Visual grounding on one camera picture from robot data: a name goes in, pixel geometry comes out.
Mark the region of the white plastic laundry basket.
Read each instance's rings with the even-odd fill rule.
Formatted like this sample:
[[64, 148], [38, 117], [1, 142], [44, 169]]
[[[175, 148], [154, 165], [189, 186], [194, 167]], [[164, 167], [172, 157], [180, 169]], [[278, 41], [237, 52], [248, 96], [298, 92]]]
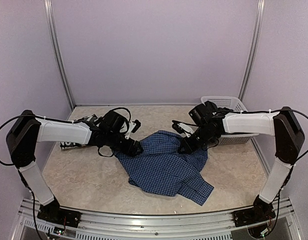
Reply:
[[[201, 103], [204, 104], [206, 101], [214, 103], [218, 108], [227, 108], [238, 113], [247, 110], [244, 104], [237, 97], [233, 96], [202, 96]], [[225, 119], [225, 132], [219, 138], [219, 145], [245, 144], [252, 137], [259, 135], [257, 132], [247, 131], [245, 127], [242, 127], [240, 124], [237, 125], [237, 123], [232, 116], [229, 119]]]

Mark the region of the blue checked long sleeve shirt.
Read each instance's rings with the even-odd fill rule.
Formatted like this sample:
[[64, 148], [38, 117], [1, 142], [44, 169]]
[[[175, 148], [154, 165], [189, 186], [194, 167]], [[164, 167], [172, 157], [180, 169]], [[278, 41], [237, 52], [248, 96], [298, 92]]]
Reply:
[[178, 153], [181, 136], [159, 130], [140, 141], [143, 153], [130, 157], [114, 151], [129, 179], [146, 193], [174, 197], [181, 195], [203, 205], [214, 187], [201, 176], [208, 152], [199, 148], [191, 154]]

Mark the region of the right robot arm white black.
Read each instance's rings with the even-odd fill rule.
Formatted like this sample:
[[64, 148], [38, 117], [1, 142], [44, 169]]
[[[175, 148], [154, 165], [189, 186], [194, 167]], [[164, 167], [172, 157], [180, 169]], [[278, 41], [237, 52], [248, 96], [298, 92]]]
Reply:
[[178, 152], [190, 154], [224, 135], [254, 134], [273, 144], [274, 157], [267, 180], [253, 202], [249, 217], [260, 222], [273, 210], [273, 201], [288, 183], [305, 142], [305, 133], [290, 107], [277, 110], [236, 111], [211, 101], [189, 111], [193, 123], [173, 120], [172, 127], [185, 136]]

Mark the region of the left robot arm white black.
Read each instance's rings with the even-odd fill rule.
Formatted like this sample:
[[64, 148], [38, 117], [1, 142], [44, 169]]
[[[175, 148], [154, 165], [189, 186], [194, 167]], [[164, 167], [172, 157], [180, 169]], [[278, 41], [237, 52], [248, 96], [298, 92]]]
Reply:
[[130, 135], [140, 126], [138, 120], [131, 121], [115, 109], [104, 116], [93, 114], [72, 121], [36, 116], [32, 111], [25, 110], [8, 132], [6, 143], [24, 185], [39, 201], [44, 214], [56, 223], [63, 219], [64, 212], [35, 162], [36, 144], [59, 142], [99, 149], [107, 146], [113, 151], [135, 157], [143, 152], [143, 148]]

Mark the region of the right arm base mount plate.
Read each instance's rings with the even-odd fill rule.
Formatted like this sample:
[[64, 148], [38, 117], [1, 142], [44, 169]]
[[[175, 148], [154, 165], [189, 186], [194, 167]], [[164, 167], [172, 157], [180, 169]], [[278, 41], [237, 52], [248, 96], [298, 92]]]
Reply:
[[254, 207], [242, 210], [236, 210], [232, 213], [235, 227], [243, 227], [267, 221], [270, 218], [275, 218], [274, 210], [262, 211], [256, 210]]

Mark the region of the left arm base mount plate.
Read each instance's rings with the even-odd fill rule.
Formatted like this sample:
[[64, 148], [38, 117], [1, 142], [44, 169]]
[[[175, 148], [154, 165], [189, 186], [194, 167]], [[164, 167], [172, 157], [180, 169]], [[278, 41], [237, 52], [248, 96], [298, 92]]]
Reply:
[[81, 213], [74, 210], [58, 208], [57, 210], [50, 210], [41, 208], [38, 211], [37, 217], [49, 223], [62, 225], [64, 227], [78, 228], [80, 223]]

